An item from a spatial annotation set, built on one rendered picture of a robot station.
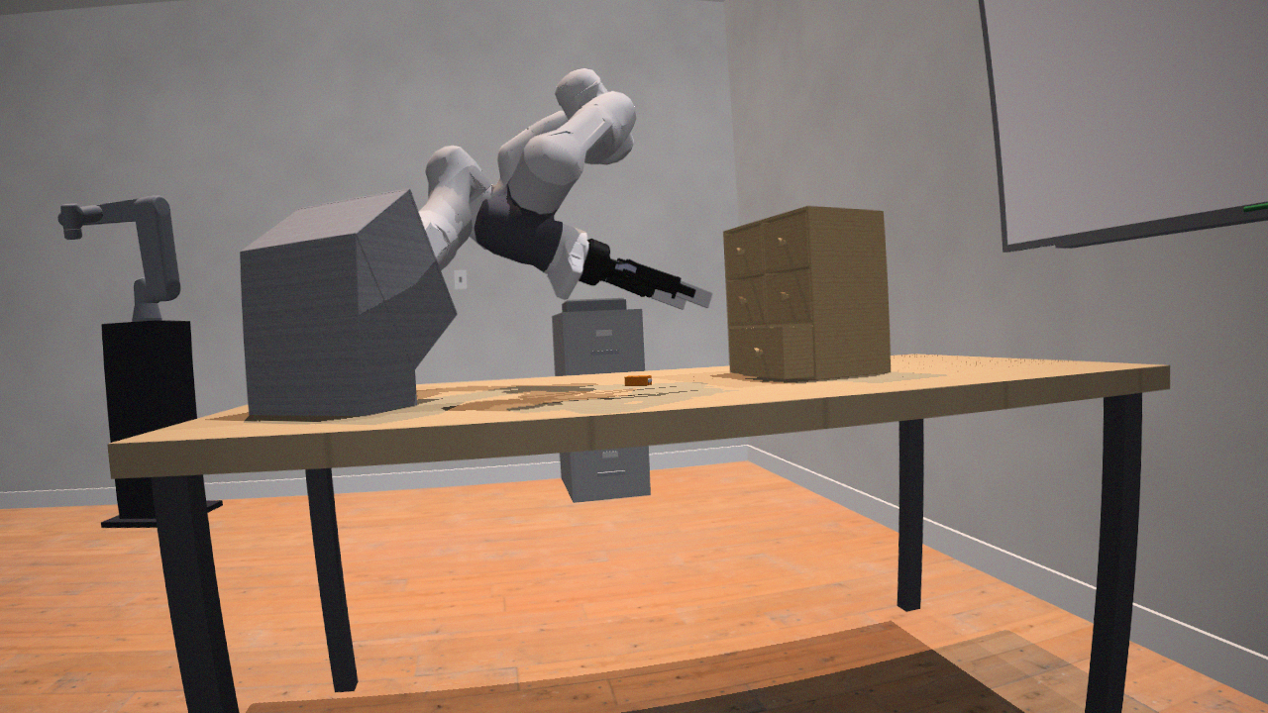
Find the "small brown wooden chest of drawers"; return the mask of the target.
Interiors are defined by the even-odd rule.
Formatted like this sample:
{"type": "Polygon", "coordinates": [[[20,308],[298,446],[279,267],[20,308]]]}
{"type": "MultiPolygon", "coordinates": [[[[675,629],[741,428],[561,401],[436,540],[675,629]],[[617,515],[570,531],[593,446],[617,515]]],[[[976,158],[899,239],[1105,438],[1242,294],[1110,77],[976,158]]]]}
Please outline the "small brown wooden chest of drawers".
{"type": "Polygon", "coordinates": [[[891,373],[891,313],[889,313],[888,252],[884,211],[805,206],[735,230],[723,231],[729,368],[732,329],[782,329],[812,326],[814,377],[828,379],[891,373]],[[765,252],[765,223],[806,213],[809,263],[727,278],[727,236],[761,225],[765,252]],[[767,322],[767,275],[809,269],[812,320],[767,322]],[[758,275],[756,275],[758,274],[758,275]],[[729,279],[765,277],[766,322],[729,324],[729,279]],[[812,324],[804,324],[812,322],[812,324]]]}

